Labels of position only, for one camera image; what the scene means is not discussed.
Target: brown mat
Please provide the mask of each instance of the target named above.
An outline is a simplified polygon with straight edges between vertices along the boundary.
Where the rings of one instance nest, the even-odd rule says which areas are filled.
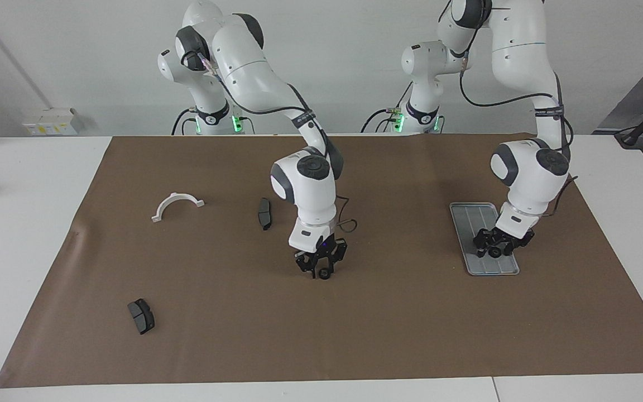
[[[519,276],[466,273],[449,204],[500,205],[490,154],[520,137],[334,138],[359,229],[328,281],[294,264],[296,210],[268,181],[301,139],[115,138],[0,387],[643,372],[643,302],[574,186]],[[153,224],[173,192],[207,205]]]

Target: table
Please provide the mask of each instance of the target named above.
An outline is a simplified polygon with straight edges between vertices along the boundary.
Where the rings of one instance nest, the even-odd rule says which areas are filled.
[[[0,139],[0,368],[109,141]],[[623,150],[612,137],[578,136],[572,164],[588,206],[643,298],[643,155]],[[636,400],[643,397],[643,374],[0,390],[0,400],[152,400],[162,395],[196,400],[250,395],[262,400],[294,395],[319,400]]]

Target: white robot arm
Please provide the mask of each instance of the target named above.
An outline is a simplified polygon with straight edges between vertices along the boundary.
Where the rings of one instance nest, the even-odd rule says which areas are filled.
[[[222,85],[204,71],[193,71],[180,64],[180,57],[166,50],[158,55],[158,69],[163,76],[190,91],[195,101],[197,127],[201,135],[236,134],[241,131],[230,112]]]
[[[299,92],[272,71],[255,18],[225,16],[214,3],[203,1],[188,8],[185,21],[194,22],[191,29],[196,33],[178,36],[178,53],[188,68],[212,73],[245,112],[283,113],[306,141],[306,148],[273,164],[271,184],[280,198],[298,209],[289,237],[289,245],[299,250],[297,264],[315,275],[317,261],[326,257],[329,267],[320,270],[319,276],[327,279],[346,250],[346,242],[334,237],[335,180],[344,166],[341,153]]]
[[[567,180],[570,154],[565,124],[572,129],[564,119],[559,79],[547,58],[543,6],[543,0],[451,0],[439,18],[440,41],[429,42],[434,45],[426,45],[428,49],[424,44],[412,46],[404,53],[404,71],[414,79],[414,93],[403,111],[403,131],[427,131],[432,124],[426,116],[437,113],[442,94],[434,80],[437,74],[459,72],[465,96],[462,77],[469,67],[472,42],[483,26],[493,34],[493,75],[506,87],[531,94],[512,101],[532,100],[538,137],[503,143],[493,153],[492,171],[510,192],[495,227],[484,229],[475,239],[479,255],[490,252],[500,257],[527,245],[534,235],[531,228]]]

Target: white plastic bracket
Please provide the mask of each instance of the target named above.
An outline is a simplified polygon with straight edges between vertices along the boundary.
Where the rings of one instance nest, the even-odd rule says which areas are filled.
[[[191,201],[192,203],[196,204],[198,208],[201,206],[204,206],[205,201],[202,199],[197,199],[194,198],[194,196],[190,194],[178,194],[178,193],[172,193],[170,194],[170,197],[163,199],[163,202],[158,205],[158,211],[155,216],[151,217],[153,219],[153,222],[160,222],[163,221],[163,211],[165,211],[165,208],[168,208],[169,204],[174,203],[175,201],[181,201],[182,199],[187,199],[188,201]]]

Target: metal tray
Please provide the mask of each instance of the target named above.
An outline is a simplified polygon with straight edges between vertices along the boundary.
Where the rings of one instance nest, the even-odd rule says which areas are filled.
[[[473,237],[480,229],[490,229],[495,226],[495,221],[498,219],[495,205],[491,203],[452,203],[451,215],[463,251],[465,266],[470,275],[499,276],[520,273],[515,255],[510,257],[503,255],[500,258],[485,255],[480,258],[476,254],[477,249],[473,244]]]

